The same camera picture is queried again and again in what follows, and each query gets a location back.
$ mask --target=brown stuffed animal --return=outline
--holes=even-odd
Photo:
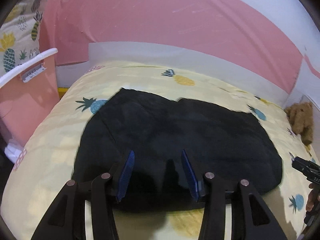
[[[304,145],[311,144],[313,141],[312,103],[293,104],[284,111],[288,116],[292,131],[301,135]]]

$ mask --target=metal screw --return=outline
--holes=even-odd
[[[240,183],[242,186],[245,186],[245,187],[249,185],[249,181],[247,181],[246,179],[241,179]]]
[[[212,172],[207,172],[205,174],[205,176],[208,178],[208,179],[213,179],[214,178],[214,174]]]
[[[73,186],[75,183],[76,182],[73,179],[67,181],[68,186]]]
[[[101,174],[101,178],[103,178],[103,179],[109,179],[110,177],[111,177],[110,173]]]

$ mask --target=yellow bed sheet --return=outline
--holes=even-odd
[[[1,215],[17,240],[30,240],[45,211],[71,177],[80,138],[94,106],[77,109],[84,98],[108,100],[121,87],[176,100],[194,98],[230,110],[252,112],[273,141],[283,160],[281,185],[264,196],[289,240],[303,229],[305,202],[309,193],[305,177],[291,167],[294,155],[318,163],[295,136],[286,114],[279,107],[230,84],[198,73],[174,69],[163,76],[163,66],[113,62],[95,66],[75,82],[25,146],[6,185]],[[231,207],[226,207],[225,239],[230,239]],[[203,210],[127,214],[115,211],[120,239],[197,239]],[[86,205],[86,234],[92,240],[90,205]]]

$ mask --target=bed sheet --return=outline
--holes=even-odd
[[[194,98],[230,110],[252,112],[283,160],[281,184],[263,198],[287,238],[297,238],[303,229],[304,206],[310,190],[306,178],[291,167],[289,152],[317,163],[318,160],[313,150],[308,153],[299,136],[292,133],[286,114],[279,106],[221,80],[187,70],[109,62],[92,67],[72,85],[38,126],[19,156],[1,205],[1,215],[17,240],[31,239],[52,200],[71,177],[87,121],[121,87],[172,100]],[[114,215],[120,239],[182,240],[197,239],[203,210],[152,214],[114,211]],[[93,239],[88,203],[86,235],[88,240]],[[227,206],[225,239],[230,237],[231,207]]]

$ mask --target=black cloth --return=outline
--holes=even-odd
[[[203,172],[235,181],[248,179],[260,194],[281,182],[281,157],[251,113],[126,89],[87,123],[72,179],[94,179],[130,149],[135,165],[118,208],[140,212],[200,207],[191,199],[181,166],[185,148],[193,150]]]

